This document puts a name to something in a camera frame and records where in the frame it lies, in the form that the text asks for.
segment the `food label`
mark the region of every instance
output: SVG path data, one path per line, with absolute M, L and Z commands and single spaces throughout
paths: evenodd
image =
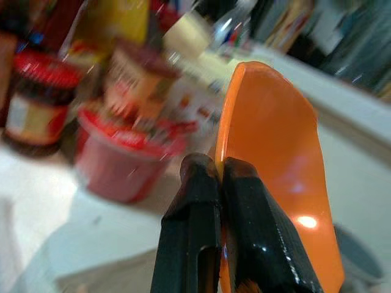
M 32 145 L 49 145 L 59 140 L 68 106 L 47 106 L 12 97 L 5 129 L 12 138 Z
M 118 116 L 156 119 L 173 82 L 145 71 L 118 49 L 106 78 L 106 104 Z

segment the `red plastic container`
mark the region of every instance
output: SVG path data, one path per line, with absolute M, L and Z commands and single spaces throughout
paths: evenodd
M 171 159 L 185 148 L 181 138 L 158 144 L 115 126 L 87 109 L 79 111 L 76 171 L 87 189 L 121 203 L 145 198 Z

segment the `orange spoon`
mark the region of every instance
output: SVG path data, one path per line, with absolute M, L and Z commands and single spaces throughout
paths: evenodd
M 323 157 L 310 103 L 271 67 L 237 66 L 225 100 L 216 145 L 222 178 L 226 157 L 255 166 L 295 225 L 325 293 L 337 293 L 343 268 L 332 226 Z M 231 293 L 223 258 L 221 285 Z

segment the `white table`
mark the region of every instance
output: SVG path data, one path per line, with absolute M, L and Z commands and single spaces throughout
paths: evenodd
M 378 150 L 381 146 L 364 137 L 349 140 L 335 130 L 330 118 L 321 116 L 321 122 L 334 221 L 366 242 L 389 273 L 391 160 L 365 151 L 364 146 Z M 121 206 L 80 189 L 60 154 L 27 159 L 0 144 L 0 197 L 14 203 L 14 228 L 21 263 L 28 271 L 28 292 L 55 292 L 55 278 L 153 251 L 161 216 L 180 185 L 178 166 L 178 161 L 170 166 L 147 200 Z

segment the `bottle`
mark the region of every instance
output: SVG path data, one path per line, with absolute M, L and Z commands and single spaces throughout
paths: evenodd
M 244 23 L 249 19 L 254 8 L 254 0 L 238 0 L 234 9 L 228 11 L 214 24 L 214 42 L 212 47 L 218 49 L 227 41 L 235 42 L 240 37 Z

